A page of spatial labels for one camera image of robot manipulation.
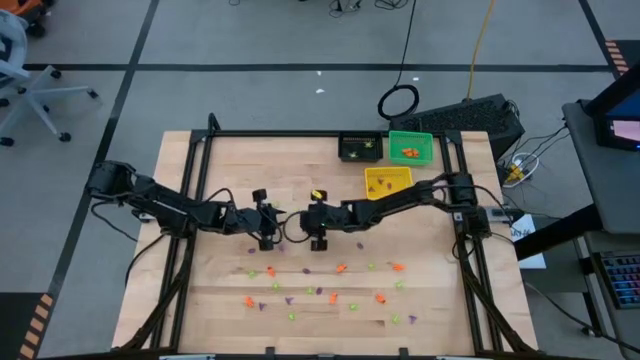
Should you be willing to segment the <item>yellow plastic basket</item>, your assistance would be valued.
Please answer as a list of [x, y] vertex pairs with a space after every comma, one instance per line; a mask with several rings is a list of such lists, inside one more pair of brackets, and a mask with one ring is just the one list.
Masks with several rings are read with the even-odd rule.
[[[414, 184], [409, 167], [370, 167], [364, 170], [364, 177], [368, 200], [381, 199], [409, 188]], [[382, 178], [384, 183], [378, 184], [378, 178]], [[391, 190], [387, 189], [387, 183], [392, 184]], [[368, 191], [370, 186], [375, 188], [375, 192]]]

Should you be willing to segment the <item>backlit keyboard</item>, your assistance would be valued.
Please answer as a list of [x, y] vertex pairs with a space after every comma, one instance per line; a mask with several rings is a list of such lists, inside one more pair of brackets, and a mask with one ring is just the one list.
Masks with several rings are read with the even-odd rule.
[[640, 251], [599, 252], [596, 258], [615, 307], [640, 308]]

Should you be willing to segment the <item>orange chair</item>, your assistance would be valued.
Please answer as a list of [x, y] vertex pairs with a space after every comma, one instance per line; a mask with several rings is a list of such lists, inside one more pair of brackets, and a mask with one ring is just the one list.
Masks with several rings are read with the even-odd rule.
[[42, 38], [46, 29], [42, 20], [55, 4], [56, 0], [0, 0], [0, 9], [6, 10], [27, 23], [26, 33], [35, 38]]

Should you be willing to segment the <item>grey side desk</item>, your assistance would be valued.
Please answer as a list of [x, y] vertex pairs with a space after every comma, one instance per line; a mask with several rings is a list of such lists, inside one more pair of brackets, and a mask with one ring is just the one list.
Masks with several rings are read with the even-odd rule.
[[562, 111], [603, 228], [640, 234], [640, 152], [598, 145], [580, 103], [564, 104]]

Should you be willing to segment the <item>black orange-striped floor mat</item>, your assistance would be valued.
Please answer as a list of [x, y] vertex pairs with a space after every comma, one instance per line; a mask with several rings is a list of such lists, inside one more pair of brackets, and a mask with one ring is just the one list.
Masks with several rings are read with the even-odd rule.
[[640, 63], [640, 40], [606, 40], [604, 44], [615, 74], [624, 75]]
[[0, 360], [35, 360], [55, 304], [49, 293], [0, 293]]

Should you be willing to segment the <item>white office chair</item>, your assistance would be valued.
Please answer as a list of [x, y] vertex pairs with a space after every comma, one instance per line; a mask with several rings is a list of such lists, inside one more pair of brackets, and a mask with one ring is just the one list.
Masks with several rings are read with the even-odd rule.
[[6, 10], [0, 9], [0, 109], [10, 107], [0, 121], [0, 146], [12, 147], [14, 139], [2, 133], [17, 120], [26, 109], [32, 110], [61, 142], [70, 142], [68, 132], [59, 131], [49, 116], [47, 99], [86, 93], [97, 100], [99, 94], [89, 86], [46, 88], [49, 79], [60, 79], [62, 73], [52, 65], [46, 65], [37, 75], [24, 68], [28, 40], [28, 23]]

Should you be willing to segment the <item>grey keyboard desk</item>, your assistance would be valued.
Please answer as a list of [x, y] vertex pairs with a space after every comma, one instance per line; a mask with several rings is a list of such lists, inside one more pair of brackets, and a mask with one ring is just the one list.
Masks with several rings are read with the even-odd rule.
[[619, 350], [627, 360], [640, 360], [640, 308], [617, 309], [605, 288], [597, 266], [599, 252], [640, 251], [640, 235], [613, 235], [592, 231], [583, 235], [586, 253], [580, 259], [588, 297], [586, 300], [592, 332], [610, 336], [619, 342]]

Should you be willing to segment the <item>black desk support beam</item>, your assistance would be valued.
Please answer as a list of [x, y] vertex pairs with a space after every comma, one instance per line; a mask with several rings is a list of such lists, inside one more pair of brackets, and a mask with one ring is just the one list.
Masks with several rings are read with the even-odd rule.
[[514, 244], [516, 257], [518, 260], [527, 259], [580, 237], [585, 232], [602, 228], [597, 207], [591, 204], [518, 240]]

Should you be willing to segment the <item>black computer tower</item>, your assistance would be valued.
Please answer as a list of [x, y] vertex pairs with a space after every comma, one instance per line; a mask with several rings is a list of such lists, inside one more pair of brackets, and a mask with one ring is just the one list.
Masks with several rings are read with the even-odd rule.
[[517, 105], [502, 94], [463, 100], [390, 121], [390, 130], [444, 134], [446, 131], [486, 132], [497, 160], [524, 134]]

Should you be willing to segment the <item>white paper sheet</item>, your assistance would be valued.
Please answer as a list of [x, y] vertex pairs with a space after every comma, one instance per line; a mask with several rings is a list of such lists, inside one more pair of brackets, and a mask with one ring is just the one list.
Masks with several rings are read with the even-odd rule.
[[[511, 238], [514, 243], [525, 236], [534, 233], [536, 227], [531, 215], [526, 214], [519, 218], [511, 227]], [[519, 261], [521, 270], [542, 270], [546, 268], [546, 262], [542, 254], [530, 256]]]

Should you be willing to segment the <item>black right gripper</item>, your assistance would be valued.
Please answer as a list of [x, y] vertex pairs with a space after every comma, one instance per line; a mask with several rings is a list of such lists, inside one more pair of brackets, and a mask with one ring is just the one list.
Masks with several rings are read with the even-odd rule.
[[327, 230], [340, 230], [349, 232], [354, 230], [356, 223], [352, 220], [352, 213], [347, 207], [335, 207], [325, 203], [328, 199], [327, 192], [319, 190], [322, 199], [314, 198], [311, 195], [312, 204], [306, 211], [301, 211], [299, 224], [300, 230], [311, 238], [312, 250], [326, 250], [328, 242], [326, 239]]

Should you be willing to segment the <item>green plastic basket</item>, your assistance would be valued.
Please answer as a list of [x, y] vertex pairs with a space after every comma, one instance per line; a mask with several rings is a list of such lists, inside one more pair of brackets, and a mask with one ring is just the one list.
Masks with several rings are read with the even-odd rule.
[[[410, 158], [402, 153], [405, 148], [417, 148], [420, 155]], [[408, 166], [429, 165], [433, 161], [433, 136], [430, 133], [390, 131], [389, 159], [393, 164]]]

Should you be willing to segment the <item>black monitor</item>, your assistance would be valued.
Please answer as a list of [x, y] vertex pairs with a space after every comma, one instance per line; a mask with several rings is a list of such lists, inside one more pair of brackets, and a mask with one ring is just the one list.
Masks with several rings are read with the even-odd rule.
[[582, 108], [599, 146], [640, 151], [640, 62]]

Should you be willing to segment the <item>black plastic basket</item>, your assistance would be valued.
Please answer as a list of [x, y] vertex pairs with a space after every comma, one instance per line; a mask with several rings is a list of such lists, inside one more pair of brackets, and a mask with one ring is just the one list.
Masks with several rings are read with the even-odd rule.
[[[364, 143], [373, 141], [373, 148]], [[357, 152], [358, 158], [351, 159], [349, 153]], [[338, 157], [343, 162], [378, 162], [383, 158], [383, 141], [379, 132], [343, 131], [339, 133]]]

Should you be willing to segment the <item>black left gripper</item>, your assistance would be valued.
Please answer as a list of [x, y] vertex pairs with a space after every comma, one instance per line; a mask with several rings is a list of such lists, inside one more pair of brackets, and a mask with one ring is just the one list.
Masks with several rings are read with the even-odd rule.
[[252, 235], [258, 241], [260, 250], [274, 249], [274, 235], [282, 238], [282, 230], [279, 225], [274, 225], [274, 218], [285, 211], [272, 207], [267, 200], [267, 191], [258, 189], [252, 192], [256, 208], [245, 208], [238, 211], [238, 217], [245, 232]]

